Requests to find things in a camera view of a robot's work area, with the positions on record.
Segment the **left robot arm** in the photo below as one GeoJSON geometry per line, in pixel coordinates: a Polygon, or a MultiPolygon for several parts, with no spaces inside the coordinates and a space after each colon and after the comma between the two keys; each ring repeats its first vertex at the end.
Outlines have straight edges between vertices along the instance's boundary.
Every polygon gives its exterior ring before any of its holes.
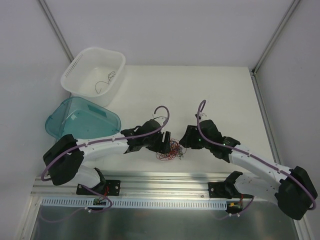
{"type": "Polygon", "coordinates": [[[85,163],[108,155],[138,152],[142,148],[167,154],[171,133],[163,131],[163,127],[158,119],[150,119],[143,125],[124,129],[107,138],[76,139],[67,134],[43,155],[46,168],[41,179],[55,186],[74,182],[78,195],[107,195],[111,193],[110,180],[105,179],[98,167],[90,168],[85,163]]]}

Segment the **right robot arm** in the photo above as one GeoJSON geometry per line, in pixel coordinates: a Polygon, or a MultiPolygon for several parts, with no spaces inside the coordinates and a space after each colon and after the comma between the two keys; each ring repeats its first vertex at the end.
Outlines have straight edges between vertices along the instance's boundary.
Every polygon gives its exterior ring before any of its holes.
{"type": "Polygon", "coordinates": [[[207,149],[217,159],[249,171],[233,171],[222,183],[210,183],[209,189],[216,197],[257,197],[277,205],[294,220],[301,220],[307,211],[316,208],[318,193],[304,168],[267,162],[238,140],[223,136],[212,120],[188,125],[179,143],[186,149],[207,149]]]}

